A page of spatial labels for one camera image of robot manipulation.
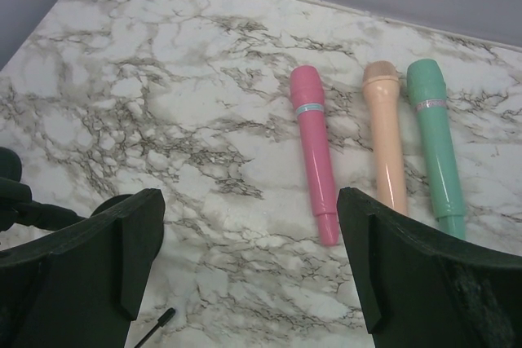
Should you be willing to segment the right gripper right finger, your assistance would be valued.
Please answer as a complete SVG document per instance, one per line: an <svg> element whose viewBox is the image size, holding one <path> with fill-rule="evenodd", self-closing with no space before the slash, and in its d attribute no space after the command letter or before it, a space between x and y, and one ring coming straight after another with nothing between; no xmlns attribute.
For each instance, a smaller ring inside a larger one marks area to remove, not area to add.
<svg viewBox="0 0 522 348"><path fill-rule="evenodd" d="M345 187L338 217L377 347L519 347L521 258L460 240Z"/></svg>

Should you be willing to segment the black round-base clip stand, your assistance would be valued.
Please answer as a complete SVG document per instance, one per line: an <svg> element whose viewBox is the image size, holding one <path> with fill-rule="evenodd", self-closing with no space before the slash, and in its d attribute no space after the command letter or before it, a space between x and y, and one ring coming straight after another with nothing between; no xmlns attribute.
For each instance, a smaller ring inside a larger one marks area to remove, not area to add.
<svg viewBox="0 0 522 348"><path fill-rule="evenodd" d="M71 209L33 200L30 187L20 181L21 174L19 156L1 148L1 231L9 230L15 223L58 231L83 220Z"/></svg>

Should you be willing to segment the beige microphone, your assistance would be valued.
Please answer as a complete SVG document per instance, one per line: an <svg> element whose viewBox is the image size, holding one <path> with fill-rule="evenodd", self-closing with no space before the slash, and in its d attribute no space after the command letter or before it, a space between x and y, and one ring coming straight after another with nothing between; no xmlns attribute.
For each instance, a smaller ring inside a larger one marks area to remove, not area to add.
<svg viewBox="0 0 522 348"><path fill-rule="evenodd" d="M408 215L398 117L400 82L395 66L384 60L367 65L362 90L370 113L378 200Z"/></svg>

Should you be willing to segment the mint green microphone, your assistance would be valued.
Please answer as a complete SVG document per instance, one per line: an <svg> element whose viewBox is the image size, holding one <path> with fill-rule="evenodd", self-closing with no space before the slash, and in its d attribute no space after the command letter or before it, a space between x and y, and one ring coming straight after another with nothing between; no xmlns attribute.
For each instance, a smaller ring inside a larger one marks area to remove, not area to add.
<svg viewBox="0 0 522 348"><path fill-rule="evenodd" d="M420 59L407 69L409 101L416 113L427 170L431 205L440 229L466 238L466 206L449 127L447 90L433 59Z"/></svg>

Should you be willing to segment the pink microphone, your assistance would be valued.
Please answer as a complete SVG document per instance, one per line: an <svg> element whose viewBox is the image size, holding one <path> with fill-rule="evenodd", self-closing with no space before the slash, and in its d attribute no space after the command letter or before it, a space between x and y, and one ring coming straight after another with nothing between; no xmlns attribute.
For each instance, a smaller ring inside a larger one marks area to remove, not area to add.
<svg viewBox="0 0 522 348"><path fill-rule="evenodd" d="M307 185L320 242L335 246L339 238L337 191L325 125L325 95L318 71L310 65L290 74L290 98L299 124Z"/></svg>

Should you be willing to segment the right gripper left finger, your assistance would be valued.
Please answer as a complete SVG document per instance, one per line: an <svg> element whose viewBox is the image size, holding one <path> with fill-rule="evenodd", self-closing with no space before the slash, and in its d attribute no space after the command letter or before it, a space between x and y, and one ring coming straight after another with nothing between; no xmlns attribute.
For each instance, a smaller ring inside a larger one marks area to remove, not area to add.
<svg viewBox="0 0 522 348"><path fill-rule="evenodd" d="M123 347L164 236L165 201L144 189L1 253L3 347Z"/></svg>

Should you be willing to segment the black tripod shock-mount stand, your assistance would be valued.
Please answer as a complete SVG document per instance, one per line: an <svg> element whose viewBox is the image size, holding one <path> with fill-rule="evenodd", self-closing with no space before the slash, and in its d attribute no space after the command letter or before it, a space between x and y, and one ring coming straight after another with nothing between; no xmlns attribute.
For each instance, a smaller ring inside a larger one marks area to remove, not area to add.
<svg viewBox="0 0 522 348"><path fill-rule="evenodd" d="M168 308L157 320L156 324L139 340L135 348L141 348L160 328L168 324L176 315L176 309Z"/></svg>

